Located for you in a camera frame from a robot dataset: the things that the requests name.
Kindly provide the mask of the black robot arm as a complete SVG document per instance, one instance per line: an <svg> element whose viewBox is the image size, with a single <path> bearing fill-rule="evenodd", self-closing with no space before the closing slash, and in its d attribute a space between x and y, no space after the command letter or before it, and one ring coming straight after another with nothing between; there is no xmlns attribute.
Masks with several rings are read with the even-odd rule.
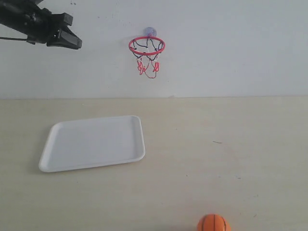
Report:
<svg viewBox="0 0 308 231"><path fill-rule="evenodd" d="M26 41L30 44L46 44L48 47L63 47L78 50L82 40L68 27L73 16L53 14L47 8L41 9L40 0L2 0L0 2L0 23L27 35L27 38L1 37L2 40Z"/></svg>

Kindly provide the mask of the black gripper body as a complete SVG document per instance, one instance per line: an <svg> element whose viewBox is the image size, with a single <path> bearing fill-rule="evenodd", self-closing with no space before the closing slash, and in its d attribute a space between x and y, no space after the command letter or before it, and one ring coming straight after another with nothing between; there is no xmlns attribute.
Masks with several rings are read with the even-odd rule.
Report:
<svg viewBox="0 0 308 231"><path fill-rule="evenodd" d="M31 9L24 13L26 21L26 41L30 44L48 43L58 38L59 34L59 16L52 14L46 8Z"/></svg>

